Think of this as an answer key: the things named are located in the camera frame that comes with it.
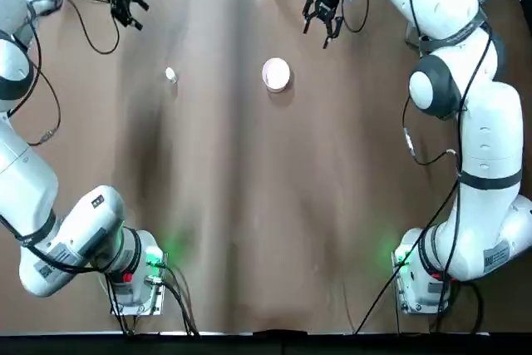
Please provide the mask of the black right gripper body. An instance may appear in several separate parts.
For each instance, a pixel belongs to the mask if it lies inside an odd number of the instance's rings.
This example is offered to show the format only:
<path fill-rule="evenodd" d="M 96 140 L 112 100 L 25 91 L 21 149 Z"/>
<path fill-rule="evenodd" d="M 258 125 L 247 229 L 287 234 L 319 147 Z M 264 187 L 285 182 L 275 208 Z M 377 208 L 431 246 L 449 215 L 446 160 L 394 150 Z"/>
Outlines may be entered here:
<path fill-rule="evenodd" d="M 334 18 L 340 0 L 313 0 L 312 15 L 317 18 Z"/>

